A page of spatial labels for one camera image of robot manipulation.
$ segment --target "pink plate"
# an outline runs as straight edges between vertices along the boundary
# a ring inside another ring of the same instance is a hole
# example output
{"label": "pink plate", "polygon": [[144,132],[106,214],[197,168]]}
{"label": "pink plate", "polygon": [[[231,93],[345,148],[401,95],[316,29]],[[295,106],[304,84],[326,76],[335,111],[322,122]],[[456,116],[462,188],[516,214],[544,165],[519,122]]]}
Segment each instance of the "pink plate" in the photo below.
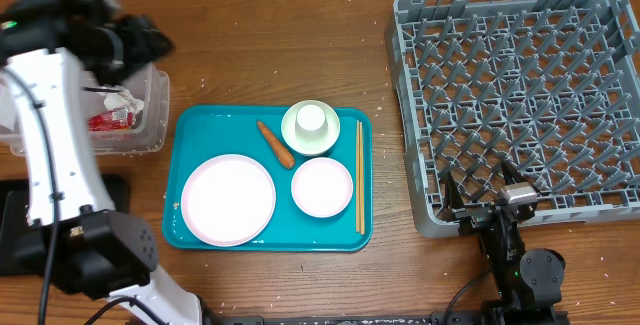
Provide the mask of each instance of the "pink plate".
{"label": "pink plate", "polygon": [[182,191],[182,217],[198,239],[214,246],[236,246],[267,226],[276,206],[276,188],[267,170],[242,155],[204,162]]}
{"label": "pink plate", "polygon": [[315,158],[302,164],[293,175],[291,194],[300,210],[327,218],[347,207],[353,195],[353,181],[344,165],[329,158]]}

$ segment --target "clear plastic container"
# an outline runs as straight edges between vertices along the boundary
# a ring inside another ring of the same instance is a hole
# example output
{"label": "clear plastic container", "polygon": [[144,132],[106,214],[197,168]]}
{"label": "clear plastic container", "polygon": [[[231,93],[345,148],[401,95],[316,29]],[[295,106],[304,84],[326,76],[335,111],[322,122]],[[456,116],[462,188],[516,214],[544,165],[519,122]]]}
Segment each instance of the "clear plastic container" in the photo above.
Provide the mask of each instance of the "clear plastic container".
{"label": "clear plastic container", "polygon": [[[86,73],[89,83],[91,75]],[[164,145],[169,120],[169,77],[149,65],[123,84],[136,99],[144,99],[144,109],[136,115],[130,130],[92,131],[90,138],[96,155],[128,154],[158,151]],[[83,112],[86,119],[107,111],[104,97],[85,91]],[[19,123],[13,130],[0,126],[0,141],[7,143],[11,152],[24,156]]]}

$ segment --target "gray dish rack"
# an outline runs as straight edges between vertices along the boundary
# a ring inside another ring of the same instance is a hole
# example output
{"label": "gray dish rack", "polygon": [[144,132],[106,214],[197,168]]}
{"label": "gray dish rack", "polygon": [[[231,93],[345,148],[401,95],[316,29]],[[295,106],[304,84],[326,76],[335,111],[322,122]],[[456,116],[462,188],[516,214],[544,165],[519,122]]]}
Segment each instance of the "gray dish rack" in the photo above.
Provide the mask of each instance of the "gray dish rack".
{"label": "gray dish rack", "polygon": [[466,206],[542,191],[525,225],[640,218],[640,30],[629,0],[395,0],[386,46],[416,229],[441,220],[443,175]]}

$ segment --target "red package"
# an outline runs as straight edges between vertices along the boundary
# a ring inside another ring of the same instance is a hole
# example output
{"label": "red package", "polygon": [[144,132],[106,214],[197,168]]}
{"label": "red package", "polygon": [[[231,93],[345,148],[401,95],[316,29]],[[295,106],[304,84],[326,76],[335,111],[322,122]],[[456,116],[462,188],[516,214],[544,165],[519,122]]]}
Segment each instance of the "red package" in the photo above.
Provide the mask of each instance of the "red package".
{"label": "red package", "polygon": [[133,126],[133,113],[126,108],[103,112],[89,119],[89,131],[129,130]]}

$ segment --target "white cup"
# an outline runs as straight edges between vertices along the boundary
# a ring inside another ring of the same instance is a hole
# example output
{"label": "white cup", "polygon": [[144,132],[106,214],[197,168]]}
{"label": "white cup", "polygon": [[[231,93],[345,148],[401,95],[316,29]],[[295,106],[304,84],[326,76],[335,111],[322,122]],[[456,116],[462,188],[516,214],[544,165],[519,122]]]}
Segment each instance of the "white cup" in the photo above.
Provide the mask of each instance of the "white cup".
{"label": "white cup", "polygon": [[313,144],[322,141],[329,131],[327,116],[318,105],[305,105],[296,114],[296,135],[299,141]]}

